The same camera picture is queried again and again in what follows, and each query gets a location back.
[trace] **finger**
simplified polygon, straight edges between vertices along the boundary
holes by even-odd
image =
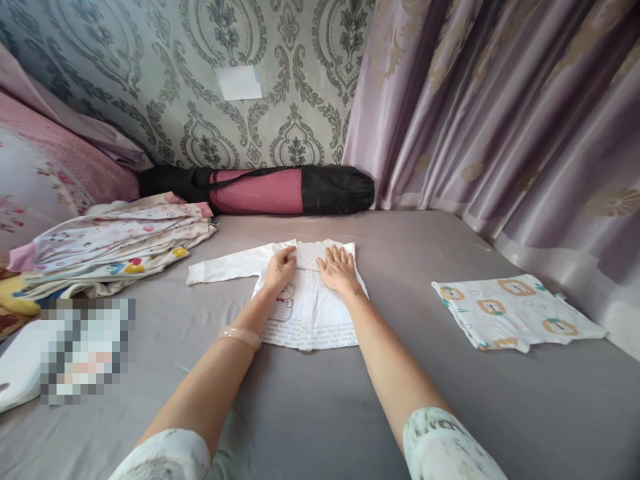
[[[290,254],[294,250],[295,250],[295,246],[292,245],[290,247],[287,247],[285,249],[282,249],[282,250],[276,252],[274,257],[278,258],[278,260],[280,260],[281,262],[284,262],[285,258],[287,257],[287,255]]]

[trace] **mattress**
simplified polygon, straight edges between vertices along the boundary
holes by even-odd
[[[186,371],[248,302],[256,278],[186,286],[200,261],[296,238],[355,242],[382,315],[511,479],[640,477],[640,363],[606,340],[474,350],[431,287],[520,274],[441,212],[218,217],[191,256],[121,292],[136,299],[119,383],[82,405],[34,400],[0,415],[0,477],[105,479]],[[215,459],[224,478],[408,479],[358,347],[258,352]]]

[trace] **pajama sleeve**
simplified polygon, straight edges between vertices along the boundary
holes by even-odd
[[[267,268],[267,264],[274,253],[295,244],[295,240],[269,243],[262,247],[232,253],[192,265],[189,267],[187,285],[260,275],[260,272]]]
[[[412,480],[506,480],[466,428],[442,409],[413,412],[404,428],[403,444]]]
[[[203,480],[210,466],[209,449],[200,435],[169,429],[138,445],[109,480]]]

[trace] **yoga mat bag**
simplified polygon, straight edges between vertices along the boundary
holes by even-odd
[[[273,167],[258,170],[180,169],[159,165],[140,174],[143,197],[172,191],[214,213],[349,215],[373,203],[373,180],[355,167]]]

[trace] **folded baby garment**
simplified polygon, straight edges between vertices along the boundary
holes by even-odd
[[[208,204],[185,203],[169,192],[67,220],[11,251],[9,270],[23,272],[27,285],[17,295],[113,295],[187,257],[215,232],[211,216]]]
[[[431,285],[478,350],[526,353],[534,343],[566,345],[607,334],[532,275]]]
[[[271,308],[262,341],[303,351],[358,345],[347,306],[338,293],[324,284],[316,263],[316,258],[325,258],[327,247],[344,247],[347,254],[353,254],[356,276],[367,294],[355,264],[354,243],[343,245],[333,240],[270,243],[192,265],[187,284],[259,275],[253,290],[255,295],[265,284],[270,258],[278,250],[292,245],[296,247],[292,253],[296,257],[295,269]]]

